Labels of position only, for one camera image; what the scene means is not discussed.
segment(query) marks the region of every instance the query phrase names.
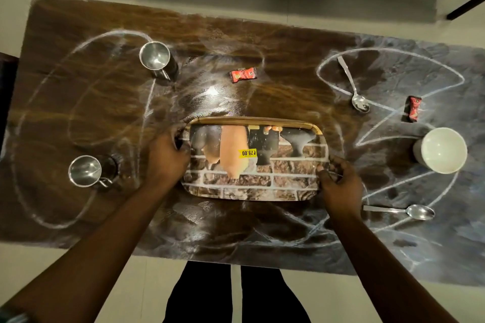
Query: white bowl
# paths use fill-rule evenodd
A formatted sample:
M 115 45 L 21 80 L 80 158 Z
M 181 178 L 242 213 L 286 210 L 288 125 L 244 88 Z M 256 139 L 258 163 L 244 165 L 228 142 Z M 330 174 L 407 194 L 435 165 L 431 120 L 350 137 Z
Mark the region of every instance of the white bowl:
M 435 128 L 413 146 L 419 163 L 440 174 L 451 174 L 467 160 L 467 144 L 459 133 L 450 128 Z

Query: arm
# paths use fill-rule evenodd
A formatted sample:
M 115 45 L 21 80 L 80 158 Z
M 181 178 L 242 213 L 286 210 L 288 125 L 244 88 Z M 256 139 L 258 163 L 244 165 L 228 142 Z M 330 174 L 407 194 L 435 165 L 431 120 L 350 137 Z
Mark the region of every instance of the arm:
M 94 322 L 163 197 L 184 174 L 172 127 L 150 144 L 144 184 L 94 233 L 79 241 L 5 305 L 38 323 Z
M 331 162 L 341 168 L 343 177 L 335 183 L 319 169 L 325 207 L 382 321 L 457 323 L 362 222 L 363 186 L 354 168 L 338 157 Z

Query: stainless steel mug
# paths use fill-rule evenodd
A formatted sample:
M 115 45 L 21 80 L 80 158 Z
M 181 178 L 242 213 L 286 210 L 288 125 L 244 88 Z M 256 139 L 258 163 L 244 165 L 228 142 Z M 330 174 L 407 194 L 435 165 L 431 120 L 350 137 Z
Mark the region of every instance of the stainless steel mug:
M 69 165 L 69 180 L 76 186 L 87 188 L 97 183 L 108 188 L 118 173 L 116 162 L 110 156 L 76 157 Z
M 147 42 L 140 49 L 140 62 L 150 69 L 155 77 L 175 82 L 179 65 L 167 45 L 159 41 Z

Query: steel spoon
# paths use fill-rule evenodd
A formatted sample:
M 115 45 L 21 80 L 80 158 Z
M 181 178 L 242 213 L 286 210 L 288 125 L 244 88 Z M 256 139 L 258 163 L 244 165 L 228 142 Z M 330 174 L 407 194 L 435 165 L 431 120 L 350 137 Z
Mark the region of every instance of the steel spoon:
M 357 111 L 360 111 L 361 113 L 368 113 L 371 107 L 369 106 L 369 102 L 364 96 L 358 95 L 357 94 L 357 89 L 354 84 L 354 80 L 352 79 L 352 75 L 350 75 L 349 67 L 345 63 L 345 60 L 343 60 L 342 57 L 337 58 L 338 62 L 342 66 L 345 74 L 347 75 L 350 84 L 352 85 L 352 89 L 354 90 L 354 95 L 352 96 L 352 105 L 355 107 Z
M 390 212 L 390 213 L 407 213 L 407 215 L 415 220 L 431 220 L 435 213 L 434 210 L 427 207 L 422 206 L 421 204 L 411 204 L 406 209 L 399 209 L 399 208 L 386 208 L 386 207 L 376 207 L 376 206 L 367 206 L 365 205 L 364 210 L 372 210 L 376 212 Z

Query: hand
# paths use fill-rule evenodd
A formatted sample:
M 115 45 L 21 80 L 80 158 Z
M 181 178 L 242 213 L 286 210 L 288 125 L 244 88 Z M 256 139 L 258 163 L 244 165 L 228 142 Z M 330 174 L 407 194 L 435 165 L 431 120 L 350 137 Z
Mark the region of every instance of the hand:
M 331 156 L 330 163 L 342 170 L 343 177 L 334 182 L 322 166 L 317 168 L 328 214 L 330 217 L 357 216 L 360 218 L 364 189 L 360 176 L 348 161 L 340 157 Z
M 155 138 L 149 146 L 149 166 L 145 184 L 171 186 L 183 176 L 190 161 L 190 146 L 184 142 L 177 150 L 175 137 L 185 128 L 185 123 L 172 125 Z

